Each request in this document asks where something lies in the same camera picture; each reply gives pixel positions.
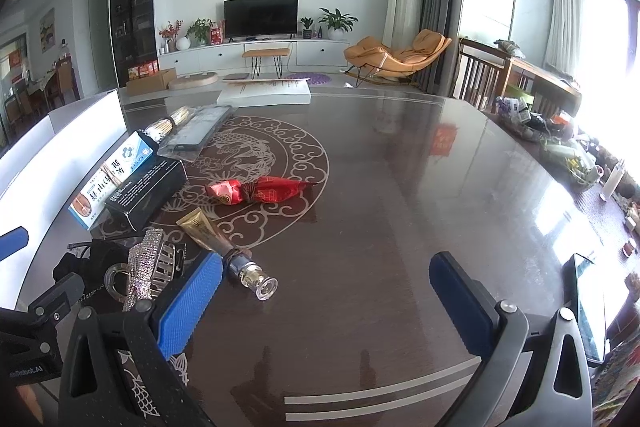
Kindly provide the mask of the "silver hair claw clip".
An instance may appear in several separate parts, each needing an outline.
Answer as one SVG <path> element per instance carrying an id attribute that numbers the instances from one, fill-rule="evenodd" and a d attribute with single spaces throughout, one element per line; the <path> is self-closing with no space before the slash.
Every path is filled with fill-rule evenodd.
<path id="1" fill-rule="evenodd" d="M 157 298 L 173 279 L 182 277 L 185 264 L 186 243 L 165 243 L 155 261 L 150 283 L 151 297 Z M 104 273 L 104 289 L 119 303 L 125 302 L 128 277 L 127 263 L 115 263 Z"/>

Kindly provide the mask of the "blue white medicine box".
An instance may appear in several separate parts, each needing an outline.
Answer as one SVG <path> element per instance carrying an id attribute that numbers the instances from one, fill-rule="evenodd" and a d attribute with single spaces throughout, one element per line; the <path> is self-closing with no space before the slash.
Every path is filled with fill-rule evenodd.
<path id="1" fill-rule="evenodd" d="M 142 134 L 132 132 L 81 187 L 68 207 L 70 213 L 89 230 L 105 208 L 106 200 L 153 154 L 153 147 Z"/>

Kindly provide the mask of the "gold cosmetic tube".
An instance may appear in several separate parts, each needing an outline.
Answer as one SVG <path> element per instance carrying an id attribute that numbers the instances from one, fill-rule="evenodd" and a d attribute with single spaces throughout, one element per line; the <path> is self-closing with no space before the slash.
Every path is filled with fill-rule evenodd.
<path id="1" fill-rule="evenodd" d="M 278 280 L 258 265 L 248 248 L 233 243 L 200 207 L 180 218 L 177 225 L 194 243 L 221 255 L 224 272 L 230 281 L 244 286 L 260 301 L 269 300 L 276 293 Z"/>

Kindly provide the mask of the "black rectangular box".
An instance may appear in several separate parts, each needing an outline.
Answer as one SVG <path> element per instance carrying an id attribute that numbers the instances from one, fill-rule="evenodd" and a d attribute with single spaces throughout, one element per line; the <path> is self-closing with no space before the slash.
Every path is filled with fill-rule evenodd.
<path id="1" fill-rule="evenodd" d="M 139 232 L 184 184 L 181 160 L 154 156 L 107 197 L 105 207 L 114 219 Z"/>

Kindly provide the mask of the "red candy wrapper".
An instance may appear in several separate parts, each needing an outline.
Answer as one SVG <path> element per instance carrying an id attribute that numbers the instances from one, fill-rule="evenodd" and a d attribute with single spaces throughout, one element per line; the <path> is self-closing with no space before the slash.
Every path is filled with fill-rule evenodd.
<path id="1" fill-rule="evenodd" d="M 253 202 L 280 204 L 315 185 L 316 182 L 260 176 L 250 182 L 230 179 L 208 184 L 205 187 L 205 193 L 218 204 L 227 206 L 253 204 Z"/>

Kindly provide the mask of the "white storage box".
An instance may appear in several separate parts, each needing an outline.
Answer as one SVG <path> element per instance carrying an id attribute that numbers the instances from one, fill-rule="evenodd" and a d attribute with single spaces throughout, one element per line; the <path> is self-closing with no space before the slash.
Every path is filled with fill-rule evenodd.
<path id="1" fill-rule="evenodd" d="M 1 306 L 14 308 L 32 260 L 76 187 L 126 132 L 118 93 L 52 110 L 1 157 L 1 232 L 22 227 L 28 243 L 1 257 Z"/>

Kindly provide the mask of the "clear plastic phone case pack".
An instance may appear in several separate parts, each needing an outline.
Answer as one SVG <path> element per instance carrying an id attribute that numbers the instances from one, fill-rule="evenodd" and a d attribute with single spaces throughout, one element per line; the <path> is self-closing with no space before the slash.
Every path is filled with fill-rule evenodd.
<path id="1" fill-rule="evenodd" d="M 193 162 L 234 112 L 234 109 L 227 105 L 207 105 L 194 107 L 194 110 L 192 116 L 178 124 L 177 129 L 163 139 L 157 151 L 158 155 Z"/>

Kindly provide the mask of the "silver foil package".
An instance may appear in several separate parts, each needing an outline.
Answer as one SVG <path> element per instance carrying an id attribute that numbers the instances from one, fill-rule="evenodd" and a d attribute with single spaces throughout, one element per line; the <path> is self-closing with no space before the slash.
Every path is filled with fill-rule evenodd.
<path id="1" fill-rule="evenodd" d="M 143 133 L 156 144 L 162 143 L 168 135 L 186 124 L 196 113 L 191 106 L 182 106 L 170 115 L 154 121 L 143 129 Z"/>

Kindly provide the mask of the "wooden side table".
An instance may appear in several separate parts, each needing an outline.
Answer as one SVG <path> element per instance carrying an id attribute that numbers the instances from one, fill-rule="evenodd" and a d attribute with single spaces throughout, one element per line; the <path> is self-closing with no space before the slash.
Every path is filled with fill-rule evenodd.
<path id="1" fill-rule="evenodd" d="M 562 112 L 572 117 L 577 115 L 582 94 L 576 87 L 521 58 L 512 57 L 509 63 L 506 90 L 518 89 L 518 92 L 528 95 L 529 105 L 535 113 L 544 117 Z"/>

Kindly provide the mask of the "wooden chair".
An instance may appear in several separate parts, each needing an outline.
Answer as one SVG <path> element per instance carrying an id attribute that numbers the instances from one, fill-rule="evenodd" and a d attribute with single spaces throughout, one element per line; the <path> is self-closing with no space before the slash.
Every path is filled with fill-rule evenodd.
<path id="1" fill-rule="evenodd" d="M 511 57 L 496 46 L 468 38 L 458 43 L 458 57 L 449 95 L 485 113 L 495 113 L 511 72 Z"/>

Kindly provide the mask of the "orange rocking lounge chair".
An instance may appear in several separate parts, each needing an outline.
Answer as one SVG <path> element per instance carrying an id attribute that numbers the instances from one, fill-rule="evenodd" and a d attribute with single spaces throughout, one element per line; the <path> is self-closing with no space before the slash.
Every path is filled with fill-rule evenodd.
<path id="1" fill-rule="evenodd" d="M 374 37 L 366 37 L 344 51 L 348 64 L 344 74 L 363 81 L 382 78 L 410 81 L 434 63 L 448 48 L 452 39 L 436 31 L 421 30 L 405 49 L 392 49 Z"/>

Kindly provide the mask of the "small wooden bench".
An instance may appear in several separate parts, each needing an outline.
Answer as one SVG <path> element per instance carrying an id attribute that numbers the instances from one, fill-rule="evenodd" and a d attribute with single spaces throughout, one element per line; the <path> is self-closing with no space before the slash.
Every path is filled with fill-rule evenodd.
<path id="1" fill-rule="evenodd" d="M 262 60 L 271 58 L 278 79 L 283 75 L 283 60 L 291 54 L 290 48 L 259 48 L 243 52 L 242 57 L 250 60 L 250 78 L 258 78 L 262 70 Z"/>

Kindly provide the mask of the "black display shelf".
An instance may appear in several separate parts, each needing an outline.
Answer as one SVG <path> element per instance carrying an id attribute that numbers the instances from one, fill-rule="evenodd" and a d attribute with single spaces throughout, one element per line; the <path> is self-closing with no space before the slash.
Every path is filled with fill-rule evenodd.
<path id="1" fill-rule="evenodd" d="M 157 59 L 153 0 L 108 0 L 112 55 L 119 88 L 129 69 Z"/>

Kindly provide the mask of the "green potted plant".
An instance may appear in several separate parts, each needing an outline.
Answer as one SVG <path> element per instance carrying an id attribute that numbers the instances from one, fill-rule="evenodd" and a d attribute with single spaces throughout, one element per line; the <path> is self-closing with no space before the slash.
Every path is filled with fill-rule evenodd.
<path id="1" fill-rule="evenodd" d="M 354 29 L 356 23 L 359 22 L 356 16 L 350 13 L 343 13 L 339 9 L 333 11 L 327 8 L 321 8 L 321 17 L 319 23 L 326 26 L 328 37 L 331 40 L 341 40 L 346 34 Z"/>

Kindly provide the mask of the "white sheer curtain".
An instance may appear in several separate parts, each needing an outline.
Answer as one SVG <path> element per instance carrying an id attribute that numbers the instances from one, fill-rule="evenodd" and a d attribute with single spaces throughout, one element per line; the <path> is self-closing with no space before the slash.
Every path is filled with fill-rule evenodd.
<path id="1" fill-rule="evenodd" d="M 605 26 L 601 9 L 606 0 L 552 0 L 551 24 L 544 64 L 575 77 L 579 61 L 593 47 Z"/>

